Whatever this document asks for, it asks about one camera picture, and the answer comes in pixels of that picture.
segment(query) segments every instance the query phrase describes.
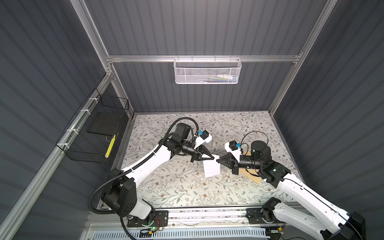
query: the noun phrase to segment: white wire basket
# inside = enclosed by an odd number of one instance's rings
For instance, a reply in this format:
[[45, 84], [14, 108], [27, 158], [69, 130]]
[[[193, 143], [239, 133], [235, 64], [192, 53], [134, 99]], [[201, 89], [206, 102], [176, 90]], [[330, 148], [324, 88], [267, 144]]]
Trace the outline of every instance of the white wire basket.
[[236, 84], [241, 61], [239, 58], [175, 58], [175, 82], [177, 84]]

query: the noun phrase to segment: wire mesh basket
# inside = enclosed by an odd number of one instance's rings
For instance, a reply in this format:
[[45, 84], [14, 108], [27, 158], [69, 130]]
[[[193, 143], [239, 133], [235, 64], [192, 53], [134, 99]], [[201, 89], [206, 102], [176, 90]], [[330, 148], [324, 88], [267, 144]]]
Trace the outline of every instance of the wire mesh basket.
[[175, 82], [177, 84], [236, 84], [240, 76], [239, 58], [224, 60], [191, 59], [180, 61], [175, 58]]
[[88, 109], [81, 110], [76, 126], [66, 130], [70, 131], [66, 142], [56, 145], [71, 160], [101, 163], [107, 163], [109, 158], [114, 160], [128, 124], [128, 106], [126, 98], [99, 95]]

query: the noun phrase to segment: cable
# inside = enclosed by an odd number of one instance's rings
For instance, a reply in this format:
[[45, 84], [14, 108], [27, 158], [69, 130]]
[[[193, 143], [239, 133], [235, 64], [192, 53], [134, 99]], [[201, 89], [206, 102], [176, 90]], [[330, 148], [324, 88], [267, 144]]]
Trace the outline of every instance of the cable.
[[96, 195], [96, 193], [98, 191], [100, 191], [105, 185], [107, 185], [108, 183], [132, 172], [132, 169], [133, 170], [136, 170], [138, 167], [140, 167], [141, 165], [143, 165], [146, 161], [148, 161], [151, 157], [153, 157], [155, 155], [155, 153], [161, 148], [161, 146], [164, 144], [164, 142], [166, 141], [166, 137], [168, 136], [170, 130], [172, 129], [172, 127], [179, 121], [183, 120], [183, 119], [189, 119], [191, 120], [192, 122], [194, 122], [194, 124], [196, 125], [196, 134], [194, 135], [193, 139], [192, 139], [192, 146], [195, 144], [195, 141], [196, 141], [196, 136], [197, 136], [197, 131], [199, 130], [199, 125], [197, 124], [197, 122], [193, 119], [193, 118], [190, 118], [190, 117], [182, 117], [182, 118], [178, 118], [176, 119], [172, 124], [171, 126], [168, 128], [167, 132], [165, 133], [164, 135], [164, 138], [162, 139], [162, 141], [159, 143], [158, 147], [148, 156], [146, 157], [143, 161], [139, 162], [138, 164], [136, 164], [134, 167], [132, 167], [131, 169], [128, 169], [127, 171], [125, 172], [122, 172], [114, 177], [112, 177], [111, 179], [107, 180], [105, 183], [103, 183], [102, 185], [100, 185], [100, 187], [98, 187], [95, 191], [93, 191], [93, 193], [91, 194], [91, 196], [89, 197], [89, 200], [88, 200], [88, 209], [95, 213], [95, 214], [113, 214], [115, 213], [113, 210], [98, 210], [96, 208], [94, 208], [92, 206], [92, 199], [93, 197]]
[[184, 140], [184, 142], [192, 142], [193, 138], [194, 138], [194, 135], [193, 135], [193, 128], [191, 127], [191, 134], [192, 134], [192, 139], [187, 141], [187, 140]]
[[159, 219], [157, 217], [155, 219], [157, 220], [157, 228], [156, 228], [156, 231], [157, 231], [160, 227], [160, 222], [159, 222]]
[[164, 221], [161, 218], [159, 218], [159, 219], [163, 222], [163, 227], [165, 227], [166, 225], [165, 225]]
[[263, 148], [263, 150], [264, 150], [264, 149], [266, 148], [266, 146], [268, 145], [268, 143], [269, 143], [269, 138], [268, 138], [268, 135], [266, 135], [264, 132], [261, 132], [261, 131], [251, 131], [251, 132], [247, 133], [247, 134], [243, 137], [243, 139], [241, 140], [240, 146], [243, 144], [243, 140], [244, 140], [244, 138], [245, 138], [248, 134], [253, 133], [253, 132], [259, 132], [259, 133], [262, 133], [262, 134], [264, 134], [264, 135], [266, 136], [266, 144], [265, 144], [265, 147]]
[[299, 238], [299, 239], [303, 239], [305, 240], [305, 238], [302, 238], [302, 237], [291, 237], [291, 238], [288, 238], [288, 239], [284, 239], [283, 236], [280, 236], [283, 240], [291, 240], [291, 239], [295, 239], [295, 238]]
[[248, 150], [249, 150], [249, 145], [248, 145], [248, 143], [242, 143], [242, 145], [243, 145], [243, 144], [246, 144], [246, 145], [247, 145], [247, 152], [245, 153], [245, 154], [247, 154], [247, 153], [248, 153]]
[[128, 237], [129, 237], [130, 239], [132, 239], [132, 240], [136, 240], [136, 239], [134, 239], [134, 238], [131, 236], [131, 234], [129, 234], [127, 228], [126, 228], [125, 225], [124, 225], [124, 221], [123, 221], [122, 217], [120, 218], [120, 222], [121, 222], [122, 228], [124, 229], [124, 232], [128, 235]]
[[[290, 181], [296, 183], [296, 184], [299, 185], [302, 189], [304, 189], [304, 190], [306, 190], [307, 192], [309, 192], [312, 196], [314, 196], [314, 197], [315, 197], [317, 200], [319, 200], [321, 203], [323, 203], [324, 205], [326, 205], [327, 207], [329, 207], [329, 209], [331, 209], [331, 210], [334, 211], [334, 212], [337, 212], [337, 211], [334, 210], [332, 207], [328, 206], [328, 204], [326, 204], [325, 202], [321, 201], [321, 199], [319, 199], [316, 195], [314, 195], [313, 193], [311, 193], [310, 191], [308, 191], [308, 189], [306, 189], [306, 188], [303, 187], [302, 185], [298, 184], [298, 183], [295, 182], [294, 180], [289, 179], [289, 178], [282, 178], [282, 179], [278, 179], [278, 180], [276, 180], [276, 182], [281, 181], [281, 180], [290, 180]], [[355, 228], [354, 226], [352, 226], [352, 224], [351, 224], [348, 220], [346, 220], [343, 216], [341, 216], [339, 213], [338, 213], [338, 215], [339, 215], [342, 219], [344, 219], [345, 222], [347, 222], [351, 227], [353, 227], [353, 229], [355, 230], [355, 232], [359, 235], [360, 239], [363, 240], [362, 236], [361, 236], [360, 233], [356, 230], [356, 228]]]
[[185, 226], [189, 226], [189, 227], [196, 226], [197, 224], [200, 224], [199, 222], [195, 223], [195, 224], [185, 224], [185, 223], [182, 223], [182, 222], [179, 222], [179, 223], [182, 224], [182, 225], [185, 225]]
[[251, 175], [254, 176], [254, 177], [260, 177], [259, 175], [256, 175], [256, 174], [253, 174], [253, 173], [248, 172], [248, 169], [247, 169], [247, 168], [246, 168], [245, 170], [247, 171], [247, 173], [251, 174]]
[[341, 218], [344, 219], [347, 223], [349, 223], [349, 225], [350, 225], [351, 227], [353, 227], [353, 229], [355, 230], [355, 232], [359, 235], [360, 239], [363, 240], [362, 236], [361, 236], [360, 233], [356, 230], [356, 228], [355, 228], [354, 226], [352, 226], [352, 224], [351, 224], [348, 220], [346, 220], [343, 216], [341, 216]]

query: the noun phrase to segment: black wire basket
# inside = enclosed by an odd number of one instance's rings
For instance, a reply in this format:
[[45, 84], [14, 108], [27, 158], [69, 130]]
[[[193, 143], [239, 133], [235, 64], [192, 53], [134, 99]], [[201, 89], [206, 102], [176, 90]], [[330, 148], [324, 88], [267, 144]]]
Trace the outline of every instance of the black wire basket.
[[83, 113], [76, 126], [66, 130], [70, 131], [66, 142], [56, 145], [71, 160], [113, 161], [129, 121], [128, 106], [126, 98], [98, 95], [87, 110], [81, 110]]

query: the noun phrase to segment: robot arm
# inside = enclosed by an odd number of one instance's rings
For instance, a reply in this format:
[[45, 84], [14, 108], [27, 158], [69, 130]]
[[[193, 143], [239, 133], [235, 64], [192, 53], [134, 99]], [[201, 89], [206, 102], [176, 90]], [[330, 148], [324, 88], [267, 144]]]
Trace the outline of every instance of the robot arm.
[[179, 123], [174, 133], [168, 134], [165, 140], [161, 139], [157, 145], [147, 155], [137, 162], [122, 170], [113, 169], [108, 179], [126, 172], [127, 174], [109, 182], [103, 188], [101, 200], [107, 204], [113, 212], [121, 218], [125, 216], [134, 216], [144, 225], [148, 225], [154, 219], [154, 208], [147, 202], [137, 199], [136, 187], [153, 170], [161, 164], [169, 161], [180, 152], [191, 156], [191, 162], [203, 160], [216, 160], [217, 155], [212, 155], [202, 144], [212, 140], [212, 136], [207, 131], [199, 131], [191, 141], [187, 137], [191, 126], [185, 123]]
[[262, 207], [263, 220], [271, 223], [276, 220], [289, 223], [316, 239], [365, 239], [365, 219], [354, 212], [349, 214], [301, 182], [289, 169], [271, 158], [271, 149], [262, 141], [251, 144], [251, 156], [238, 155], [235, 141], [225, 148], [229, 154], [217, 162], [238, 174], [239, 168], [259, 169], [258, 175], [273, 187], [292, 196], [314, 217], [295, 210], [276, 198], [270, 198]]

